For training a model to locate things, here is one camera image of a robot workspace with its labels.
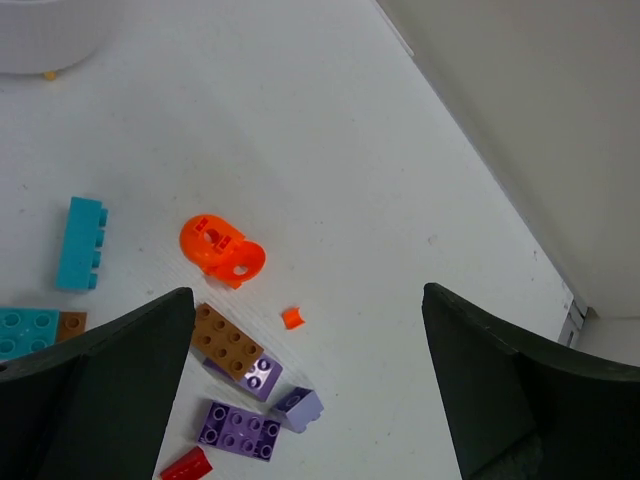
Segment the small orange curved piece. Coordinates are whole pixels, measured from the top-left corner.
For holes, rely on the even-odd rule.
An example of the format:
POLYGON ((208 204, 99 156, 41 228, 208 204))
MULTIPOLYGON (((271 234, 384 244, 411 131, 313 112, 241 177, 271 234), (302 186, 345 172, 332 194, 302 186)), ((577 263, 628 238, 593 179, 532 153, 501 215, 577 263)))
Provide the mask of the small orange curved piece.
POLYGON ((299 307, 292 307, 281 314, 284 326, 287 330, 294 330, 305 324, 299 307))

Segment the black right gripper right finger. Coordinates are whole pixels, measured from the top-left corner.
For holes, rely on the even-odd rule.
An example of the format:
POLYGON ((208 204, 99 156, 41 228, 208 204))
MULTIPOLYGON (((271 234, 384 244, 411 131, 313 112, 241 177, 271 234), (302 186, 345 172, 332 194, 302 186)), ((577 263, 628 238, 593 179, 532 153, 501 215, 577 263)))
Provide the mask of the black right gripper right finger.
POLYGON ((437 284, 426 338, 464 479, 636 479, 639 370, 513 325, 437 284))

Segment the brown 2x4 lego plate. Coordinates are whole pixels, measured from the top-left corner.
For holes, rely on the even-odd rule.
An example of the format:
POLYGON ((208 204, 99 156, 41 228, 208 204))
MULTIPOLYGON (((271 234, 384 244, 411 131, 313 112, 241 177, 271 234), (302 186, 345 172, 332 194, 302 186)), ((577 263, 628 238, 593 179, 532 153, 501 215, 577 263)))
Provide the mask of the brown 2x4 lego plate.
POLYGON ((207 303, 195 310, 191 344, 231 378, 239 381, 264 348, 207 303))

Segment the small brown lego brick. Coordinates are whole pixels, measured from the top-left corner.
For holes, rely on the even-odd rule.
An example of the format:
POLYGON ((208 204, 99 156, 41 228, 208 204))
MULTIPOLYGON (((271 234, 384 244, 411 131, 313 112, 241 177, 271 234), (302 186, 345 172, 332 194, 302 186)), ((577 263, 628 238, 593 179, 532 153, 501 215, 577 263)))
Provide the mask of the small brown lego brick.
POLYGON ((82 335, 86 329, 87 313, 84 311, 61 311, 59 313, 56 342, 82 335))

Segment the orange figure-eight lego piece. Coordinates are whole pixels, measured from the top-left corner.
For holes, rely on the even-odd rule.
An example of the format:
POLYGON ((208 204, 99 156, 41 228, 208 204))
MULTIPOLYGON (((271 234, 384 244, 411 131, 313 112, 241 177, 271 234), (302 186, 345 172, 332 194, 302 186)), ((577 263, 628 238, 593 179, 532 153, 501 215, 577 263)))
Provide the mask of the orange figure-eight lego piece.
POLYGON ((182 227, 179 243, 185 257, 204 275, 238 289, 266 264, 266 252, 221 217, 200 214, 182 227))

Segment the long teal lego brick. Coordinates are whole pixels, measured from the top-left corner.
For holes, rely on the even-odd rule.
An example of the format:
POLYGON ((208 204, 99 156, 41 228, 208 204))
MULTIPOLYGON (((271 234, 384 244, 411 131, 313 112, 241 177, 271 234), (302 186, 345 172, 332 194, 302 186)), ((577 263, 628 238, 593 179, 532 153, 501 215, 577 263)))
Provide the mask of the long teal lego brick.
POLYGON ((108 210, 102 202, 71 198, 55 278, 62 290, 88 291, 97 286, 108 210))

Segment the teal 2x2 lego brick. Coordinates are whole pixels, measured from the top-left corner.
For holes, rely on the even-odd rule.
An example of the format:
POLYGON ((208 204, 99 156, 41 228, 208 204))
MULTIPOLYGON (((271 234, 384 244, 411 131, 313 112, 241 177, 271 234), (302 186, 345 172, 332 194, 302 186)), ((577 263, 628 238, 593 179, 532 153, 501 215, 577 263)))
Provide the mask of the teal 2x2 lego brick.
POLYGON ((59 317, 58 310, 1 307, 1 361, 9 361, 52 346, 56 341, 59 317))

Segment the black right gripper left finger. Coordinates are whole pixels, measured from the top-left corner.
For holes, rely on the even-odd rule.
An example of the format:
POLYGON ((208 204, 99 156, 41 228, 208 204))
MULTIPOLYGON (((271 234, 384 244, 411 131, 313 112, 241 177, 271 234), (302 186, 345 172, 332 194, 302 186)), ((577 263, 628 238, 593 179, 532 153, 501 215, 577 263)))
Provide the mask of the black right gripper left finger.
POLYGON ((2 478, 152 478, 194 321, 180 287, 3 363, 2 478))

